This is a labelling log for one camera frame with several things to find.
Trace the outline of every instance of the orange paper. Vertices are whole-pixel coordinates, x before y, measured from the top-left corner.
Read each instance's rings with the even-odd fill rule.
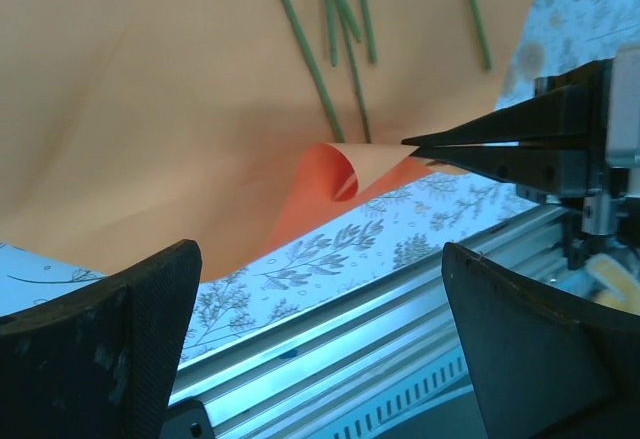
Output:
[[[348,145],[326,145],[280,0],[2,0],[2,239],[113,273],[192,238],[203,279],[226,275],[427,174],[401,139],[493,109],[532,2],[479,0],[487,73],[468,0],[369,0],[379,64],[356,47],[375,143],[362,145],[323,1],[292,1]]]

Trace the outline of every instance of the floral patterned paper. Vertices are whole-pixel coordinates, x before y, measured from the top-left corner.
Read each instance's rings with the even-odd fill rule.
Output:
[[[535,0],[497,107],[531,97],[532,81],[611,57],[640,41],[640,0]],[[344,294],[532,207],[513,186],[435,174],[392,191],[246,268],[200,286],[182,359],[192,359]],[[0,247],[0,314],[101,275]]]

